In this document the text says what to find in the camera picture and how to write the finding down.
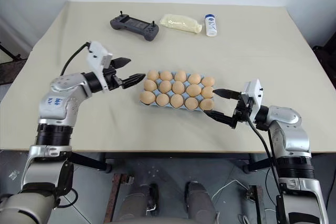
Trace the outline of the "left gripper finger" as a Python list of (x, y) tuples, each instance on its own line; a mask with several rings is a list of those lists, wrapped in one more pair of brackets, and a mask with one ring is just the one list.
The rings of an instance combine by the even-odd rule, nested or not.
[(115, 69), (119, 69), (119, 68), (124, 67), (130, 61), (131, 61), (131, 59), (125, 58), (125, 57), (115, 58), (115, 59), (112, 60), (112, 67), (115, 68)]
[(122, 88), (127, 89), (127, 88), (130, 88), (138, 84), (145, 78), (145, 76), (146, 74), (144, 73), (136, 73), (136, 74), (129, 76), (128, 78), (122, 80)]

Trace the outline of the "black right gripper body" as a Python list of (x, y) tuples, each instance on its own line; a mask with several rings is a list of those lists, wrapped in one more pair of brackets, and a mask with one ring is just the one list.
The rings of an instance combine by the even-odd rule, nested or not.
[(255, 105), (252, 97), (246, 97), (239, 94), (237, 99), (237, 105), (232, 115), (231, 128), (235, 129), (238, 122), (247, 122), (251, 116), (253, 106)]

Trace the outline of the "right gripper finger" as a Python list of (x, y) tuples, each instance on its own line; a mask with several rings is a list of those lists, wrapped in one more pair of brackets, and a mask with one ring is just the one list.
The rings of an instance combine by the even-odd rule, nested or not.
[(228, 89), (215, 89), (213, 92), (225, 99), (234, 99), (239, 100), (241, 98), (241, 93), (233, 90)]
[(214, 110), (204, 110), (203, 112), (211, 119), (229, 125), (233, 129), (235, 128), (234, 120), (232, 117), (226, 116), (224, 113)]

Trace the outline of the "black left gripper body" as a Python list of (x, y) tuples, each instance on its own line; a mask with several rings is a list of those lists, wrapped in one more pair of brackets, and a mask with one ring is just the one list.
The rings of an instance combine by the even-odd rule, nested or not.
[(122, 79), (117, 77), (117, 71), (113, 67), (104, 69), (103, 76), (110, 91), (123, 85)]

